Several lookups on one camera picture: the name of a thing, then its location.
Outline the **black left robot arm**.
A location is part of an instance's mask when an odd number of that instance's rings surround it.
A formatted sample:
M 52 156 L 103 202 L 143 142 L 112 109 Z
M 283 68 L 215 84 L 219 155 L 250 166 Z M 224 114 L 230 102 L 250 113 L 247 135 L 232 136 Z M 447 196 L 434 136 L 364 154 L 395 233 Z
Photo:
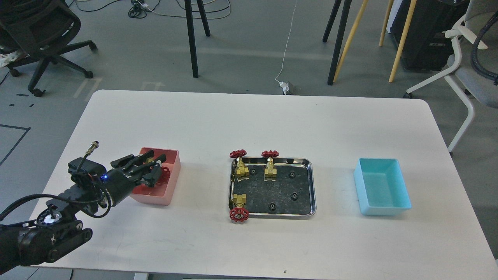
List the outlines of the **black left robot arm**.
M 106 168 L 87 155 L 68 164 L 74 185 L 55 196 L 34 194 L 16 200 L 1 213 L 4 219 L 20 205 L 36 198 L 49 198 L 47 208 L 30 221 L 1 225 L 1 273 L 16 266 L 53 263 L 92 238 L 76 218 L 79 211 L 96 217 L 99 208 L 109 212 L 126 198 L 136 186 L 155 186 L 162 173 L 165 154 L 154 157 L 154 152 L 132 154 L 111 162 Z

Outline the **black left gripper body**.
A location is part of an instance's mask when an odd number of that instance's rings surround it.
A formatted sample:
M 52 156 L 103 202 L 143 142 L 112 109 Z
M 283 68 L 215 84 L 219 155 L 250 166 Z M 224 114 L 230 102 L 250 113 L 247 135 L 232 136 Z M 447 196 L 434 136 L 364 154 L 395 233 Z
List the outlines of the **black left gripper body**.
M 136 186 L 119 170 L 109 170 L 103 174 L 102 183 L 105 191 L 110 195 L 111 206 L 116 206 L 123 201 Z

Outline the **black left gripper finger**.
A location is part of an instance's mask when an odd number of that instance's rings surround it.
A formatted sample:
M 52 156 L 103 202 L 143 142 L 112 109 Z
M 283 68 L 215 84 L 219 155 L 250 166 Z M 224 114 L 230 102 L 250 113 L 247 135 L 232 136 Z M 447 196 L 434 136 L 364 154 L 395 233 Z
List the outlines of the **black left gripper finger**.
M 147 187 L 154 187 L 161 174 L 162 168 L 160 163 L 146 163 L 132 168 L 130 179 L 135 183 L 135 186 L 144 184 Z
M 130 154 L 111 161 L 110 164 L 114 169 L 131 170 L 132 166 L 136 166 L 137 170 L 153 170 L 156 166 L 162 165 L 166 159 L 165 154 L 160 154 L 157 158 L 154 158 L 154 154 L 139 154 L 137 156 Z

